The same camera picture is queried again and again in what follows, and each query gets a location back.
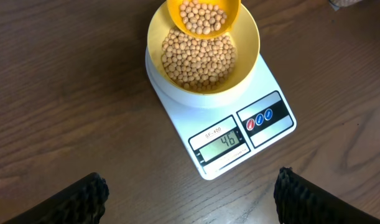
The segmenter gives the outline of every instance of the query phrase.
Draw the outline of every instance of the white scale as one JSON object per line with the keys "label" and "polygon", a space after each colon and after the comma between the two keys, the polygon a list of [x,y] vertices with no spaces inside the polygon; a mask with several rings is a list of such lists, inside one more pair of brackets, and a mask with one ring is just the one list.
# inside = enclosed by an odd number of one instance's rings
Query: white scale
{"label": "white scale", "polygon": [[163,78],[146,50],[148,77],[201,176],[211,180],[288,135],[297,122],[261,55],[248,89],[218,108],[185,106],[155,82]]}

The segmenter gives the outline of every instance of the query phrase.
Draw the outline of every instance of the wood grain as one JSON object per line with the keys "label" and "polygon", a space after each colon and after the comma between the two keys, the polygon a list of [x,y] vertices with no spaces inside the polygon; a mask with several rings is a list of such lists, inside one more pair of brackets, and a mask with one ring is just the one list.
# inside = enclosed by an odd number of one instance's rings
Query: wood grain
{"label": "wood grain", "polygon": [[213,181],[144,68],[162,1],[0,0],[0,223],[99,172],[103,223],[277,223],[282,166],[380,218],[380,0],[244,0],[294,133]]}

